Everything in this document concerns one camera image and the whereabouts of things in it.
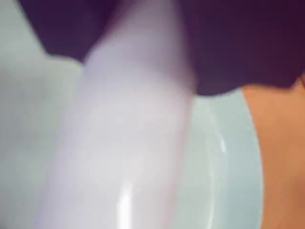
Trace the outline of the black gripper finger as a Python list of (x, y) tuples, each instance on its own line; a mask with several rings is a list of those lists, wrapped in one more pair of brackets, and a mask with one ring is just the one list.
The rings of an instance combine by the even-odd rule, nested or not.
[(305, 71), (302, 0), (179, 0), (199, 95), (292, 86)]
[(83, 62), (105, 33), (117, 0), (20, 0), (44, 50)]

